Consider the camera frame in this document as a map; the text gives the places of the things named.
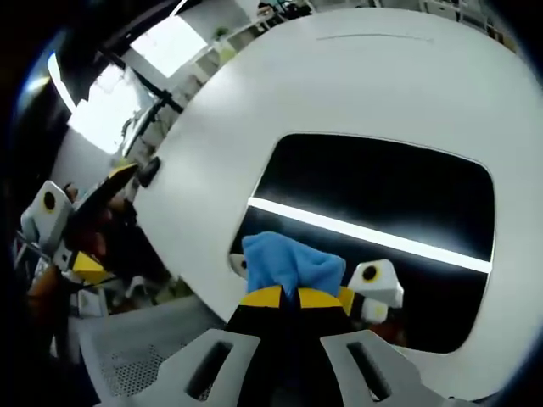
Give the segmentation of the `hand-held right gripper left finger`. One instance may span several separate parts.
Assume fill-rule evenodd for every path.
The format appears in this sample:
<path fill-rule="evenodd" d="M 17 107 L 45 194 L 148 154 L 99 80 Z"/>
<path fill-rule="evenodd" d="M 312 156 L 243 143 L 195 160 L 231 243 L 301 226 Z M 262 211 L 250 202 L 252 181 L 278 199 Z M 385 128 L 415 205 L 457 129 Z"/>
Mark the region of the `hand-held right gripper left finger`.
<path fill-rule="evenodd" d="M 245 295 L 223 329 L 208 330 L 160 367 L 158 406 L 268 406 L 284 364 L 284 291 Z"/>

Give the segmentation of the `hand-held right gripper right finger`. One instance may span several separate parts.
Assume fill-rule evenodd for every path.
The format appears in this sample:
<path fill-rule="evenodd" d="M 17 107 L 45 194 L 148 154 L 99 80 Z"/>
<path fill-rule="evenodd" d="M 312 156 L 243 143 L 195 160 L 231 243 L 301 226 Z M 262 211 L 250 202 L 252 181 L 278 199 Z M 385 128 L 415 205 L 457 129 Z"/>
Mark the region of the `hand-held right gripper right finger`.
<path fill-rule="evenodd" d="M 356 295 L 303 287 L 298 322 L 309 368 L 312 406 L 419 406 L 421 375 L 416 366 L 371 330 L 351 319 Z"/>

